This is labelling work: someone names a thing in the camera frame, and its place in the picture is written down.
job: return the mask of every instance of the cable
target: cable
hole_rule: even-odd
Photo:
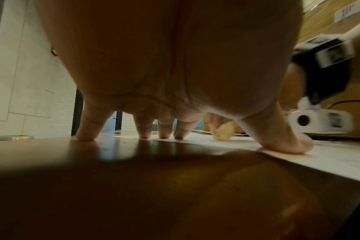
[[[346,103],[346,102],[360,102],[360,100],[345,100],[345,101],[338,101],[338,102],[335,102],[331,105],[329,105],[326,109],[331,109],[334,105],[337,105],[337,104],[341,104],[341,103]]]

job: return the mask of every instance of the white device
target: white device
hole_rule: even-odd
[[[353,120],[345,111],[321,109],[312,105],[308,97],[303,97],[297,104],[298,111],[289,114],[288,122],[292,129],[305,133],[342,134],[354,129]]]

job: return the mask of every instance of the camera lens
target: camera lens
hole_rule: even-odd
[[[301,115],[298,119],[297,122],[299,123],[300,126],[307,126],[309,124],[309,117],[307,115]]]

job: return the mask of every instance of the table surface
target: table surface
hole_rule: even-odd
[[[360,182],[258,152],[0,141],[0,239],[329,239],[359,203]]]

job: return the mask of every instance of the label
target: label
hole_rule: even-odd
[[[335,12],[334,22],[341,21],[355,13],[360,12],[360,0],[353,2],[352,4],[347,5],[346,7]]]

